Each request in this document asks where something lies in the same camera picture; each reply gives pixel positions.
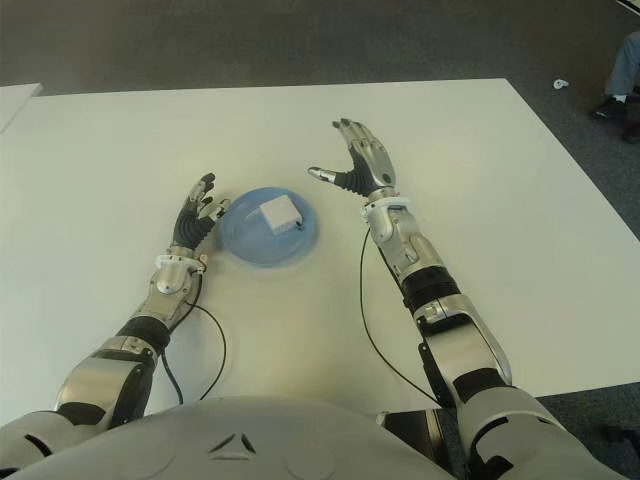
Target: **blue plate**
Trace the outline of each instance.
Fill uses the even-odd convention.
[[[260,205],[280,195],[288,195],[296,206],[302,215],[302,228],[274,235]],[[260,267],[275,267],[293,261],[311,248],[316,216],[300,195],[284,188],[266,187],[251,190],[233,202],[219,227],[223,245],[236,257]]]

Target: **wire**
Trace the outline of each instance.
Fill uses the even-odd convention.
[[[224,330],[222,330],[222,326],[220,325],[220,322],[218,322],[218,319],[214,317],[211,314],[211,312],[209,312],[209,310],[207,310],[204,307],[201,307],[200,305],[196,305],[195,303],[193,304],[193,307],[197,308],[198,310],[202,310],[204,313],[209,315],[209,317],[211,317],[211,320],[213,320],[215,324],[218,326],[218,330],[220,330],[220,336],[222,337],[222,363],[220,364],[220,369],[218,370],[218,374],[216,375],[216,378],[213,379],[213,382],[211,382],[211,385],[209,385],[209,388],[207,388],[207,390],[202,394],[202,396],[200,396],[200,400],[204,400],[204,397],[206,397],[209,394],[211,389],[216,385],[216,383],[218,383],[218,380],[220,380],[220,377],[222,376],[222,372],[224,371],[224,366],[227,363],[227,337],[224,335]]]
[[[222,326],[220,325],[220,322],[218,322],[218,319],[214,317],[211,314],[211,312],[209,312],[209,310],[207,310],[204,307],[201,307],[200,305],[197,305],[198,299],[200,298],[200,293],[202,292],[202,275],[199,275],[199,277],[200,277],[200,280],[198,282],[198,288],[196,290],[196,294],[193,297],[193,303],[189,303],[185,301],[185,303],[189,305],[189,309],[186,311],[186,313],[182,317],[180,317],[180,319],[173,325],[173,327],[169,329],[169,333],[173,333],[173,331],[180,326],[180,324],[191,314],[191,312],[193,312],[194,308],[197,308],[198,310],[202,310],[204,313],[209,315],[209,317],[211,317],[211,319],[217,325],[218,330],[220,330],[220,335],[222,336],[222,364],[220,365],[220,369],[218,370],[218,373],[214,378],[213,382],[211,383],[211,385],[209,385],[207,390],[200,397],[200,400],[203,400],[207,396],[207,394],[211,391],[211,389],[218,383],[218,380],[220,380],[220,377],[222,376],[222,372],[224,371],[224,366],[227,362],[227,338],[224,334],[224,330],[222,329]],[[180,389],[180,384],[178,384],[178,381],[176,380],[175,375],[171,371],[171,367],[169,367],[169,362],[167,360],[166,353],[162,352],[162,354],[160,354],[160,358],[162,360],[162,366],[164,367],[164,370],[167,373],[167,377],[169,377],[169,381],[171,382],[171,385],[173,385],[173,388],[176,391],[176,395],[178,396],[178,404],[183,405],[184,397],[182,395],[182,390]]]
[[[162,359],[162,366],[164,367],[164,371],[167,372],[167,377],[169,377],[169,381],[171,382],[171,385],[173,385],[173,388],[176,390],[176,395],[178,395],[178,404],[182,405],[184,403],[182,390],[180,390],[180,385],[178,385],[176,377],[173,376],[173,372],[169,368],[169,362],[167,362],[167,356],[164,352],[160,354],[160,358]]]
[[[198,303],[200,293],[202,292],[202,274],[199,274],[198,277],[200,277],[200,280],[198,281],[198,289],[196,290],[196,295],[193,297],[193,303],[185,302],[187,305],[189,305],[189,310],[187,310],[187,312],[182,317],[180,317],[180,319],[169,329],[169,333],[173,333],[173,331],[178,328],[182,322],[184,322],[185,318],[187,318],[191,314],[191,312],[193,312],[194,305]]]
[[[451,415],[451,412],[445,410],[445,408],[440,405],[440,402],[438,402],[438,400],[436,400],[432,395],[429,395],[427,392],[425,392],[422,388],[420,388],[418,385],[416,385],[415,383],[413,383],[411,380],[409,380],[407,377],[405,377],[396,367],[394,367],[391,362],[389,362],[389,360],[387,360],[387,358],[384,356],[384,354],[380,351],[380,349],[378,348],[378,346],[376,345],[376,342],[373,340],[373,337],[371,336],[371,332],[369,331],[369,326],[367,325],[367,318],[364,315],[364,300],[363,300],[363,293],[362,293],[362,269],[363,269],[363,264],[364,264],[364,252],[365,249],[367,247],[367,239],[369,238],[369,234],[371,233],[371,229],[367,230],[367,233],[364,236],[364,240],[362,242],[362,251],[360,252],[360,315],[362,315],[362,323],[364,325],[364,331],[367,333],[367,337],[369,337],[369,341],[371,342],[371,346],[373,347],[373,349],[376,351],[376,353],[380,356],[380,358],[382,359],[382,361],[384,363],[387,364],[387,366],[393,370],[395,372],[396,375],[398,375],[401,379],[403,379],[405,382],[407,382],[409,385],[411,385],[413,388],[415,388],[417,391],[419,391],[420,393],[422,393],[425,397],[427,397],[429,400],[431,400],[432,402],[434,402],[436,405],[438,405],[443,411],[447,412],[449,415]]]

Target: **small white box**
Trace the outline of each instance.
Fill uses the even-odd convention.
[[[288,195],[280,195],[263,203],[260,205],[260,211],[274,235],[302,225],[302,215]]]

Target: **table surface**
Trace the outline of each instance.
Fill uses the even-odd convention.
[[[9,126],[29,99],[37,95],[41,89],[39,83],[0,87],[0,133]]]
[[[0,422],[50,408],[74,365],[128,319],[208,171],[220,197],[284,187],[318,219],[314,249],[283,268],[251,268],[215,235],[205,241],[200,303],[230,341],[212,394],[433,407],[364,334],[362,199],[306,174],[350,167],[331,127],[341,116],[385,143],[399,191],[515,384],[546,395],[638,380],[640,244],[505,80],[38,97],[0,137]],[[418,334],[371,245],[364,269],[374,338],[427,386]],[[220,341],[200,313],[174,334],[167,354],[187,400],[217,371]],[[148,412],[176,402],[161,370]]]

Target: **person's leg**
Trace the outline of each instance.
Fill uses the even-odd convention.
[[[624,117],[627,114],[627,95],[633,92],[638,73],[640,73],[640,31],[624,39],[605,87],[608,98],[591,112],[591,116],[596,119]]]
[[[640,73],[640,31],[628,35],[618,50],[605,87],[607,95],[629,95],[633,92],[636,77]]]

